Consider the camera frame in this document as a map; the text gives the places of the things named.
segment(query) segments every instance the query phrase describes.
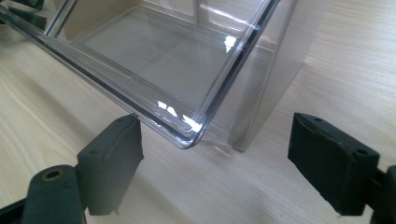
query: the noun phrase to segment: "black plastic part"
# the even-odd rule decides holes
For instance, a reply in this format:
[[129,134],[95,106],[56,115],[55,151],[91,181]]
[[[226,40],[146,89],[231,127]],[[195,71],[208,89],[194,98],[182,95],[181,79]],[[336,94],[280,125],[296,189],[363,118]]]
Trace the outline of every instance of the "black plastic part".
[[15,14],[16,16],[21,17],[23,20],[31,23],[40,30],[46,29],[47,18],[45,17],[37,16],[33,12],[26,12],[15,7],[10,7],[8,11]]
[[362,214],[379,154],[323,119],[294,114],[289,159],[343,216]]
[[1,224],[19,224],[21,223],[23,207],[25,199],[10,204],[7,207],[0,209],[0,223]]
[[29,186],[22,224],[83,224],[76,171],[69,165],[50,167]]
[[396,165],[390,166],[385,175],[384,191],[387,195],[390,216],[396,222]]
[[81,200],[91,215],[118,210],[143,158],[140,122],[132,115],[113,121],[78,153]]
[[32,7],[37,10],[43,9],[44,0],[12,0],[12,2],[16,2],[27,7]]

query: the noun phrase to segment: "hole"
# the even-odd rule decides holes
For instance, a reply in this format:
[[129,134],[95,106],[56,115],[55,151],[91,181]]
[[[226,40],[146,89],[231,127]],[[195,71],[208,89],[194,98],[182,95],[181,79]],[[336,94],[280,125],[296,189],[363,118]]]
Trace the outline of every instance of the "hole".
[[361,149],[361,148],[356,149],[356,151],[357,151],[359,154],[361,154],[361,155],[367,155],[367,154],[368,154],[366,150]]
[[90,151],[90,154],[91,155],[97,155],[97,154],[99,154],[99,152],[98,152],[98,150],[92,150],[92,151]]
[[41,176],[43,181],[56,180],[64,174],[63,170],[51,170]]
[[50,172],[49,174],[46,175],[46,178],[52,179],[52,178],[55,178],[56,176],[58,176],[60,174],[61,174],[61,172],[59,172],[59,171],[52,171],[52,172]]

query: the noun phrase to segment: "wooden table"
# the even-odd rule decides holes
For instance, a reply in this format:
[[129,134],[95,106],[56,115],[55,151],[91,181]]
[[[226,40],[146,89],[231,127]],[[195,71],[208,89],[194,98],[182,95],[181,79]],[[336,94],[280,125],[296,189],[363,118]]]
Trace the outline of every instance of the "wooden table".
[[[316,115],[396,163],[396,2],[335,0],[306,64],[245,153],[179,150],[143,126],[146,158],[119,216],[89,223],[368,223],[339,217],[287,159],[292,114]],[[0,26],[0,206],[127,114]]]

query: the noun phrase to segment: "light wood surface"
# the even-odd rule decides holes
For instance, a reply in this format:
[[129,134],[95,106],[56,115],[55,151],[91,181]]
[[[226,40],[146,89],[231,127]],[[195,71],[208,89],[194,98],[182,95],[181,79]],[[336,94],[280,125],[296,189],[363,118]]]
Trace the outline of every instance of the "light wood surface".
[[[292,114],[326,119],[396,164],[396,2],[334,0],[304,67],[245,153],[180,150],[143,126],[119,216],[89,223],[368,223],[339,217],[287,159]],[[0,206],[126,111],[0,26]]]

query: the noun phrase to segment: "clear plastic box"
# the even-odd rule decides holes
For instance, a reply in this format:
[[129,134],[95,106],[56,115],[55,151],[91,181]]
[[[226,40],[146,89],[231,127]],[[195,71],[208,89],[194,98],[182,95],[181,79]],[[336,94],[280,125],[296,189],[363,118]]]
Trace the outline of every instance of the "clear plastic box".
[[245,150],[329,0],[15,0],[0,19],[181,148]]

